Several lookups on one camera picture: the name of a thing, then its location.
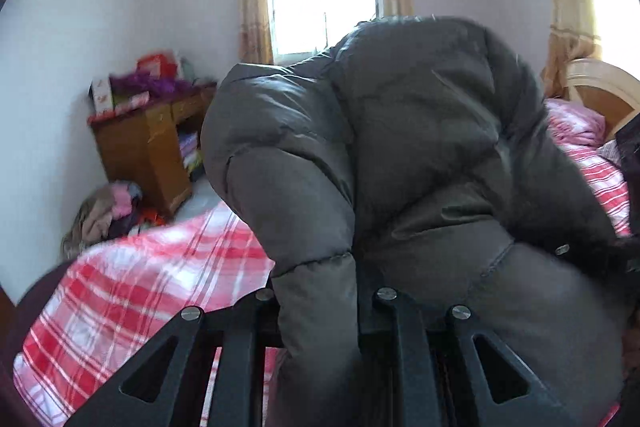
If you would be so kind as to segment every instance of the jacket sleeve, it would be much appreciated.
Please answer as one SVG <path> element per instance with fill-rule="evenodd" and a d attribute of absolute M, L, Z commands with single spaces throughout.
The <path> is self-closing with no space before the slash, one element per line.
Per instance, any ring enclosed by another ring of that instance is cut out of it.
<path fill-rule="evenodd" d="M 282 73 L 225 80 L 202 130 L 213 188 L 275 261 L 287 354 L 270 417 L 282 426 L 354 423 L 360 355 L 350 141 L 331 86 Z"/>
<path fill-rule="evenodd" d="M 490 32 L 486 45 L 512 157 L 510 232 L 552 251 L 565 244 L 610 243 L 616 236 L 609 217 L 578 167 L 548 135 L 539 80 Z"/>

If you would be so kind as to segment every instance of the triangular cutout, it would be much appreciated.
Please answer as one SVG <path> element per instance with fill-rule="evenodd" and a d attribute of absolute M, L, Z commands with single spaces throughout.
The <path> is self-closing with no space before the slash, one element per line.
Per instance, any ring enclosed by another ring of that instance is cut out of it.
<path fill-rule="evenodd" d="M 147 403 L 155 402 L 177 345 L 178 337 L 170 337 L 133 375 L 124 381 L 120 391 Z"/>
<path fill-rule="evenodd" d="M 474 346 L 495 403 L 504 403 L 529 392 L 527 381 L 504 360 L 485 337 L 475 337 Z"/>

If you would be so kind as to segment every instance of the floor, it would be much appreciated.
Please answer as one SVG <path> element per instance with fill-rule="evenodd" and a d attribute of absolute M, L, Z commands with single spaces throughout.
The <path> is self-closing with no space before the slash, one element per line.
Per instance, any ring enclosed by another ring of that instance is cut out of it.
<path fill-rule="evenodd" d="M 185 221 L 191 217 L 199 216 L 220 203 L 217 195 L 206 176 L 203 176 L 193 184 L 193 195 L 186 200 L 175 214 L 175 222 Z"/>

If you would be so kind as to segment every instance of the plaid bed sheet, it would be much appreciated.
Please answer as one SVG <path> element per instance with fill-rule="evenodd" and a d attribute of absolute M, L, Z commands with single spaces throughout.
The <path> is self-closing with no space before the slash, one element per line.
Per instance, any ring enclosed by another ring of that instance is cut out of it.
<path fill-rule="evenodd" d="M 15 386 L 43 425 L 62 426 L 178 311 L 228 307 L 263 287 L 272 266 L 224 203 L 190 221 L 98 245 L 72 265 L 32 326 L 14 362 Z M 268 350 L 265 397 L 274 357 Z"/>

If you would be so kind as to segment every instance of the pillow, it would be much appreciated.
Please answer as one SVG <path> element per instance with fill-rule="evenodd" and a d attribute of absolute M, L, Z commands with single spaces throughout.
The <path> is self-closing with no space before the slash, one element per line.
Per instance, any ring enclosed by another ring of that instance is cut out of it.
<path fill-rule="evenodd" d="M 556 143 L 600 147 L 605 139 L 604 116 L 575 102 L 545 100 L 549 133 Z"/>

